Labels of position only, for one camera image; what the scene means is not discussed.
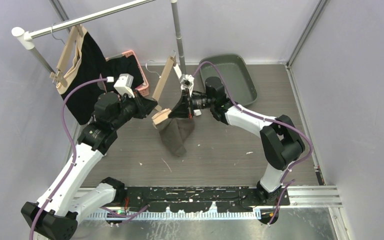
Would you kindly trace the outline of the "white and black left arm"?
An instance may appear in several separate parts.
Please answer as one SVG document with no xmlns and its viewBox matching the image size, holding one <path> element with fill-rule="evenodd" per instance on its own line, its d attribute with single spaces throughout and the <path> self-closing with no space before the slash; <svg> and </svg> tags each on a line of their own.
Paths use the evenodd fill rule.
<svg viewBox="0 0 384 240">
<path fill-rule="evenodd" d="M 94 105 L 94 121 L 81 132 L 73 154 L 52 185 L 36 202 L 26 202 L 21 214 L 30 229 L 49 240 L 69 240 L 78 225 L 100 207 L 121 206 L 127 199 L 125 184 L 112 177 L 78 199 L 75 195 L 87 175 L 118 138 L 117 131 L 134 119 L 146 118 L 157 101 L 114 92 L 101 94 Z"/>
</svg>

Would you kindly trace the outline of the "beige clip hanger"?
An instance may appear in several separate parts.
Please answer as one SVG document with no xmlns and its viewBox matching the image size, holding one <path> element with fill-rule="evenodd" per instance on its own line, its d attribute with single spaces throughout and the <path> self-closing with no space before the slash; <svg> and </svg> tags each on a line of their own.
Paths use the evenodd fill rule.
<svg viewBox="0 0 384 240">
<path fill-rule="evenodd" d="M 71 28 L 56 65 L 55 73 L 51 73 L 49 76 L 53 82 L 56 82 L 55 88 L 60 95 L 65 94 L 73 84 L 74 78 L 80 68 L 82 63 L 83 42 L 87 32 L 81 24 Z"/>
<path fill-rule="evenodd" d="M 159 99 L 160 99 L 160 97 L 161 97 L 161 95 L 162 95 L 162 92 L 163 92 L 163 89 L 164 89 L 164 87 L 165 87 L 165 84 L 166 84 L 166 82 L 167 82 L 167 80 L 168 80 L 168 78 L 169 78 L 171 69 L 172 69 L 172 67 L 175 66 L 176 63 L 177 63 L 177 62 L 176 62 L 176 51 L 173 50 L 173 51 L 170 53 L 170 55 L 169 55 L 169 57 L 168 57 L 168 59 L 167 59 L 165 65 L 164 65 L 164 68 L 163 68 L 161 74 L 159 74 L 159 73 L 156 72 L 156 71 L 150 71 L 150 70 L 148 69 L 148 62 L 154 62 L 154 60 L 151 60 L 151 59 L 148 60 L 148 61 L 145 63 L 145 69 L 146 69 L 148 72 L 150 72 L 150 73 L 155 73 L 155 74 L 157 74 L 157 75 L 159 76 L 158 82 L 157 82 L 157 84 L 156 84 L 156 86 L 155 86 L 155 89 L 154 89 L 154 91 L 153 91 L 153 94 L 152 94 L 152 96 L 151 96 L 153 100 L 155 100 L 155 101 L 158 102 Z"/>
</svg>

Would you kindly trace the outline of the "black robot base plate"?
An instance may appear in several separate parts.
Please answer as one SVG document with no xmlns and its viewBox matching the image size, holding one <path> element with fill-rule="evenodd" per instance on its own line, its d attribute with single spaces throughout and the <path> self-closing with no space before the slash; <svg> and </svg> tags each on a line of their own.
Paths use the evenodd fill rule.
<svg viewBox="0 0 384 240">
<path fill-rule="evenodd" d="M 115 200 L 108 207 L 162 213 L 209 212 L 215 205 L 217 213 L 251 212 L 258 207 L 275 207 L 281 190 L 265 196 L 253 186 L 129 186 L 123 199 Z"/>
</svg>

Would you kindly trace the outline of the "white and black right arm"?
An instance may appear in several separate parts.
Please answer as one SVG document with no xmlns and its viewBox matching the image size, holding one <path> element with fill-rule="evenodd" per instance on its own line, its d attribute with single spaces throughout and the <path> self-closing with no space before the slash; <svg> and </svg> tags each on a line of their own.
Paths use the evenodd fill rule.
<svg viewBox="0 0 384 240">
<path fill-rule="evenodd" d="M 209 109 L 215 120 L 259 137 L 268 165 L 256 185 L 256 194 L 261 204 L 271 205 L 279 195 L 287 168 L 305 150 L 303 140 L 294 131 L 293 122 L 287 115 L 267 117 L 246 109 L 229 98 L 225 85 L 218 77 L 206 80 L 205 92 L 192 90 L 193 79 L 191 75 L 181 77 L 181 97 L 168 117 L 192 119 L 199 110 Z"/>
</svg>

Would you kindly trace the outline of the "grey-brown underwear with beige waistband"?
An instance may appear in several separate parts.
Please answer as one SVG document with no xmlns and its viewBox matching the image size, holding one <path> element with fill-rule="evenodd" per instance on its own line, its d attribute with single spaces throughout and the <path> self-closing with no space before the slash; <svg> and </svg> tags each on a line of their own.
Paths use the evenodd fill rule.
<svg viewBox="0 0 384 240">
<path fill-rule="evenodd" d="M 154 114 L 151 119 L 158 130 L 161 142 L 176 157 L 183 157 L 187 150 L 185 141 L 195 129 L 195 121 L 188 118 L 169 118 L 171 109 L 165 108 Z"/>
</svg>

